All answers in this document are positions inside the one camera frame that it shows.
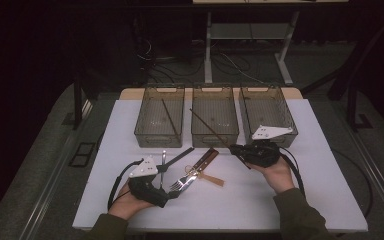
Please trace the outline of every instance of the wire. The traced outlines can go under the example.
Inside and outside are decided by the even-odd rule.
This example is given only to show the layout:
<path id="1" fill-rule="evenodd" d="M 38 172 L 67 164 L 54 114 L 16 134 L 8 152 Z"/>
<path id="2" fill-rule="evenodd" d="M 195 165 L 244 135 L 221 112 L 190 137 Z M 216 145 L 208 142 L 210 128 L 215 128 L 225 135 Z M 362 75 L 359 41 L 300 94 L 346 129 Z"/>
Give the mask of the wire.
<path id="1" fill-rule="evenodd" d="M 251 76 L 249 76 L 248 74 L 246 74 L 246 73 L 244 73 L 233 61 L 232 61 L 232 59 L 230 59 L 226 54 L 224 54 L 224 53 L 220 53 L 222 56 L 224 56 L 225 58 L 227 58 L 227 60 L 229 60 L 232 64 L 233 64 L 233 66 L 235 66 L 235 68 L 240 72 L 240 73 L 242 73 L 242 75 L 244 75 L 245 77 L 247 77 L 247 78 L 250 78 L 250 79 L 252 79 L 252 80 L 255 80 L 255 81 L 257 81 L 257 82 L 259 82 L 259 83 L 264 83 L 263 81 L 261 81 L 261 80 L 259 80 L 259 79 L 256 79 L 256 78 L 254 78 L 254 77 L 251 77 Z"/>
<path id="2" fill-rule="evenodd" d="M 170 81 L 171 81 L 172 83 L 174 83 L 174 79 L 173 79 L 170 75 L 168 75 L 166 72 L 163 72 L 163 71 L 158 70 L 158 69 L 155 69 L 155 68 L 152 68 L 151 70 L 153 70 L 153 71 L 155 71 L 155 72 L 159 72 L 159 73 L 165 75 L 168 79 L 170 79 Z"/>
<path id="3" fill-rule="evenodd" d="M 241 73 L 240 72 L 236 72 L 236 73 L 230 73 L 230 72 L 227 72 L 225 70 L 223 70 L 218 64 L 220 63 L 216 58 L 214 57 L 211 57 L 211 63 L 222 73 L 224 74 L 228 74 L 228 75 L 232 75 L 232 76 L 237 76 L 237 75 L 240 75 Z"/>
<path id="4" fill-rule="evenodd" d="M 288 156 L 286 156 L 283 153 L 280 153 L 280 155 L 288 163 L 289 167 L 291 168 L 292 172 L 295 175 L 295 178 L 297 179 L 299 190 L 301 191 L 301 193 L 304 196 L 304 198 L 306 198 L 306 196 L 305 196 L 305 189 L 304 189 L 304 183 L 302 181 L 301 174 L 298 171 L 298 163 L 297 163 L 297 166 L 295 166 L 294 163 L 291 161 L 291 159 L 289 159 Z"/>
<path id="5" fill-rule="evenodd" d="M 148 51 L 146 51 L 146 53 L 145 53 L 145 54 L 148 54 L 152 50 L 152 45 L 151 45 L 151 43 L 148 40 L 146 40 L 146 39 L 143 39 L 143 40 L 145 40 L 148 43 L 148 45 L 149 45 Z"/>
<path id="6" fill-rule="evenodd" d="M 125 192 L 125 193 L 123 193 L 123 194 L 121 194 L 120 196 L 116 197 L 116 198 L 114 199 L 114 201 L 113 201 L 112 204 L 114 204 L 118 199 L 120 199 L 120 198 L 123 197 L 124 195 L 128 194 L 129 192 L 130 192 L 130 190 L 127 191 L 127 192 Z"/>
<path id="7" fill-rule="evenodd" d="M 124 173 L 132 166 L 134 165 L 139 165 L 143 162 L 143 158 L 140 160 L 140 161 L 135 161 L 135 162 L 132 162 L 130 163 L 129 165 L 127 165 L 127 167 L 125 167 L 123 169 L 123 171 L 121 171 L 120 175 L 115 179 L 115 182 L 114 182 L 114 185 L 113 185 L 113 188 L 111 189 L 111 193 L 110 193 L 110 196 L 108 198 L 108 204 L 107 204 L 107 208 L 108 210 L 110 210 L 111 206 L 113 205 L 113 203 L 115 202 L 115 200 L 117 200 L 117 198 L 115 200 L 114 199 L 114 196 L 115 196 L 115 192 L 117 191 L 117 188 L 118 188 L 118 185 L 120 185 L 120 182 L 121 182 L 121 179 L 123 178 L 123 175 Z"/>
<path id="8" fill-rule="evenodd" d="M 187 81 L 189 83 L 194 83 L 192 80 L 190 80 L 189 78 L 173 78 L 174 80 L 179 80 L 179 81 Z"/>
<path id="9" fill-rule="evenodd" d="M 199 70 L 201 69 L 203 63 L 204 63 L 204 60 L 202 60 L 202 61 L 199 63 L 199 66 L 198 66 L 198 68 L 197 68 L 196 70 L 194 70 L 193 72 L 190 72 L 190 73 L 177 73 L 177 72 L 175 72 L 175 71 L 173 71 L 173 70 L 171 70 L 171 69 L 169 69 L 169 68 L 167 68 L 167 67 L 164 67 L 164 66 L 162 66 L 162 65 L 155 65 L 155 66 L 156 66 L 156 67 L 160 67 L 160 68 L 164 68 L 165 70 L 167 70 L 167 71 L 173 73 L 174 75 L 182 76 L 182 77 L 186 77 L 186 76 L 193 76 L 193 75 L 195 75 L 197 72 L 199 72 Z"/>
<path id="10" fill-rule="evenodd" d="M 235 63 L 232 67 L 232 64 L 231 64 L 232 61 L 229 61 L 229 59 L 227 59 L 225 56 L 222 56 L 222 57 L 223 57 L 223 60 L 225 60 L 228 64 L 223 62 L 220 62 L 220 63 L 228 68 L 235 69 L 235 70 L 238 70 L 239 68 L 239 70 L 241 71 L 249 71 L 251 69 L 251 64 L 243 57 L 238 57 L 238 59 L 242 60 L 247 65 L 246 68 L 241 68 L 237 63 Z"/>
<path id="11" fill-rule="evenodd" d="M 155 78 L 155 76 L 152 76 L 152 75 L 149 74 L 149 73 L 148 73 L 147 75 L 148 75 L 148 77 L 154 79 L 154 81 L 155 81 L 156 83 L 159 83 L 159 82 L 160 82 L 160 81 L 157 80 L 157 78 Z"/>
<path id="12" fill-rule="evenodd" d="M 294 159 L 295 166 L 296 166 L 296 168 L 297 168 L 297 170 L 298 170 L 298 172 L 299 172 L 298 162 L 297 162 L 297 160 L 295 159 L 294 155 L 293 155 L 290 151 L 288 151 L 286 148 L 284 148 L 284 147 L 279 147 L 279 148 L 280 148 L 280 149 L 283 149 L 283 150 L 286 151 L 289 155 L 291 155 L 292 159 Z"/>
<path id="13" fill-rule="evenodd" d="M 367 218 L 370 214 L 370 211 L 372 210 L 372 207 L 373 207 L 373 188 L 372 188 L 372 184 L 370 183 L 369 177 L 367 177 L 367 175 L 364 173 L 363 169 L 361 169 L 361 167 L 358 166 L 358 164 L 355 163 L 351 158 L 349 158 L 348 156 L 346 156 L 345 154 L 341 153 L 340 151 L 338 151 L 334 148 L 331 148 L 331 150 L 333 152 L 336 152 L 337 154 L 341 155 L 343 158 L 347 159 L 348 161 L 350 161 L 350 163 L 352 163 L 357 168 L 357 170 L 361 173 L 361 175 L 363 175 L 364 180 L 366 181 L 366 184 L 367 184 L 367 188 L 369 189 L 369 204 L 367 206 L 366 211 L 364 212 L 364 217 Z"/>
<path id="14" fill-rule="evenodd" d="M 138 56 L 139 58 L 141 58 L 141 59 L 143 59 L 143 60 L 146 60 L 146 61 L 151 61 L 151 60 L 152 60 L 151 58 L 142 57 L 142 56 L 139 55 L 139 54 L 136 54 L 136 56 Z"/>

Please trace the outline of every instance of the dark sleeve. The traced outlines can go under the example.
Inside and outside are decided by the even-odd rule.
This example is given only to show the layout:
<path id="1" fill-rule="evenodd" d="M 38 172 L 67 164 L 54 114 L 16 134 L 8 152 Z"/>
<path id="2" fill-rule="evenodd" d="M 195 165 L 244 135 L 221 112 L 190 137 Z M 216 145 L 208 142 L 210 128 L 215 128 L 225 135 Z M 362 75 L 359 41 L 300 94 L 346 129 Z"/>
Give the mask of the dark sleeve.
<path id="1" fill-rule="evenodd" d="M 87 232 L 82 240 L 123 240 L 128 222 L 122 218 L 101 214 L 93 228 Z"/>
<path id="2" fill-rule="evenodd" d="M 299 191 L 294 188 L 274 197 L 280 214 L 280 232 L 284 240 L 337 239 L 326 227 L 326 220 L 310 207 Z"/>

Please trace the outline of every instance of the clear plastic bin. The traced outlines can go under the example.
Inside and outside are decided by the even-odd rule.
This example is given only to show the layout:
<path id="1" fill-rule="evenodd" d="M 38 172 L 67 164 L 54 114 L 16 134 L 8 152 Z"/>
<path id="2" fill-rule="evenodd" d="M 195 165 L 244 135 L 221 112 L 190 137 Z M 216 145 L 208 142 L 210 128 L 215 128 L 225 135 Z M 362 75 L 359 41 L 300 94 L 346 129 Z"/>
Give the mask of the clear plastic bin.
<path id="1" fill-rule="evenodd" d="M 140 147 L 182 147 L 184 98 L 184 84 L 146 86 L 135 127 Z"/>
<path id="2" fill-rule="evenodd" d="M 202 121 L 192 114 L 192 145 L 194 147 L 226 147 L 235 144 L 238 119 L 231 84 L 200 83 L 193 87 L 192 110 L 214 130 L 221 141 Z"/>
<path id="3" fill-rule="evenodd" d="M 260 127 L 291 128 L 291 133 L 270 139 L 280 147 L 289 147 L 298 135 L 282 89 L 263 84 L 242 84 L 239 105 L 246 143 L 252 142 L 252 134 Z"/>

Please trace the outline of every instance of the person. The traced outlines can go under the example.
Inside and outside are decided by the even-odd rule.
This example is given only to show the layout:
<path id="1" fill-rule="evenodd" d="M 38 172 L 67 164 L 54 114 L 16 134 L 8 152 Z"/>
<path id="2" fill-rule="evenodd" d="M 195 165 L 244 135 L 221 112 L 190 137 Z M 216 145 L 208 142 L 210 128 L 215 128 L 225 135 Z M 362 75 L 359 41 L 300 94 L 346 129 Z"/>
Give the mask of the person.
<path id="1" fill-rule="evenodd" d="M 291 169 L 282 157 L 276 164 L 267 168 L 249 163 L 247 165 L 261 172 L 276 193 L 273 199 L 279 211 L 280 232 L 284 240 L 336 239 L 327 231 L 325 219 L 307 203 L 300 190 L 295 187 Z M 121 188 L 119 196 L 122 197 L 114 202 L 107 214 L 99 216 L 94 227 L 84 235 L 82 240 L 122 240 L 128 220 L 137 212 L 153 206 L 130 194 L 127 182 Z"/>

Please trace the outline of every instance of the grey floor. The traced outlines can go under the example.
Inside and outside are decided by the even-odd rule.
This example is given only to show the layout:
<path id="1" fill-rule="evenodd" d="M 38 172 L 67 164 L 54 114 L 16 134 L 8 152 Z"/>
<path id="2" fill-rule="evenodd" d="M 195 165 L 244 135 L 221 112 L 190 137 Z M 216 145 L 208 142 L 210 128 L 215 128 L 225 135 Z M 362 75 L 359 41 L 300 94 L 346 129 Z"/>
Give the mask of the grey floor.
<path id="1" fill-rule="evenodd" d="M 175 81 L 188 85 L 203 82 L 204 72 L 200 67 L 203 61 L 202 51 L 200 52 L 202 46 L 199 42 L 194 45 L 197 57 L 191 63 L 173 62 L 169 58 L 170 54 L 166 53 L 155 67 L 159 71 L 150 71 L 149 82 Z M 353 47 L 353 44 L 348 43 L 292 45 L 285 61 L 294 81 L 293 86 L 305 87 L 332 72 L 347 59 Z M 281 82 L 281 75 L 273 57 L 279 48 L 280 45 L 273 42 L 251 45 L 216 42 L 213 46 L 213 82 L 239 84 L 244 81 L 255 81 L 238 73 L 230 60 L 255 79 Z M 350 160 L 365 169 L 364 154 L 358 150 L 355 139 L 360 140 L 384 176 L 384 120 L 370 101 L 363 94 L 359 94 L 357 112 L 364 114 L 373 128 L 361 129 L 357 134 L 351 134 L 344 123 L 346 99 L 338 102 L 329 101 L 326 97 L 328 89 L 329 84 L 323 85 L 305 98 L 310 100 L 337 162 L 361 210 L 365 212 L 369 205 L 369 188 L 363 175 Z M 85 168 L 69 167 L 68 162 L 80 143 L 99 145 L 99 139 L 118 96 L 119 93 L 102 93 L 97 100 L 91 101 L 84 109 L 85 120 L 79 129 L 74 131 L 69 124 L 70 121 L 67 121 L 73 112 L 72 86 L 61 95 L 0 203 L 0 239 L 78 239 L 84 234 L 81 230 L 73 229 L 71 225 L 99 148 L 94 149 L 91 160 Z M 345 234 L 340 237 L 341 239 L 384 239 L 384 200 L 373 182 L 372 188 L 373 207 L 367 217 L 369 231 Z M 147 239 L 179 237 L 273 239 L 261 234 L 146 236 Z"/>

